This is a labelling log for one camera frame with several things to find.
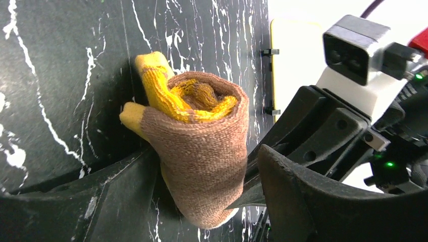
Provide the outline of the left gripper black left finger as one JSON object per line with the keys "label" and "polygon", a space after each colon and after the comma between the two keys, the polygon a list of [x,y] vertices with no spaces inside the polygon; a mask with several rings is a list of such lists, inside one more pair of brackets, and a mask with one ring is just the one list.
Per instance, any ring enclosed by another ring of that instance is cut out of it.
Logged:
{"label": "left gripper black left finger", "polygon": [[148,148],[46,193],[1,195],[1,241],[143,241],[158,162]]}

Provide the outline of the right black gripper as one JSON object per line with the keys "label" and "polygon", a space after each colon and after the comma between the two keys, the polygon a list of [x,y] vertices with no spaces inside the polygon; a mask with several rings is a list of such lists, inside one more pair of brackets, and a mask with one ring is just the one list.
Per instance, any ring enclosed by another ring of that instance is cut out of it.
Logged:
{"label": "right black gripper", "polygon": [[[332,92],[312,86],[298,89],[291,103],[247,157],[242,195],[230,209],[265,206],[257,166],[266,145],[293,162],[342,182],[361,162],[368,146],[361,141],[371,119]],[[388,194],[427,189],[427,67],[412,73],[374,127],[388,141],[369,159],[366,186]]]}

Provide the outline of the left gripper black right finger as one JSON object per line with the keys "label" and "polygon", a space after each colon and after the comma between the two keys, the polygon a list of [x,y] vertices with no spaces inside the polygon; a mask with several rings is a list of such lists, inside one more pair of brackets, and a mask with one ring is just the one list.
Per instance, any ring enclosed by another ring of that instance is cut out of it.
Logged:
{"label": "left gripper black right finger", "polygon": [[427,191],[388,195],[351,187],[267,145],[258,167],[274,241],[427,241]]}

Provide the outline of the brown and yellow cloth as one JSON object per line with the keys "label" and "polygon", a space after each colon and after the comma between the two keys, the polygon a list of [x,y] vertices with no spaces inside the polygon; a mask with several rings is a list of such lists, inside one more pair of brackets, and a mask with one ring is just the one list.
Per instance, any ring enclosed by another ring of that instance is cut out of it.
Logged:
{"label": "brown and yellow cloth", "polygon": [[249,99],[219,76],[175,74],[161,52],[138,55],[149,104],[127,102],[121,123],[146,140],[160,158],[162,177],[179,211],[193,225],[217,228],[236,209],[247,166]]}

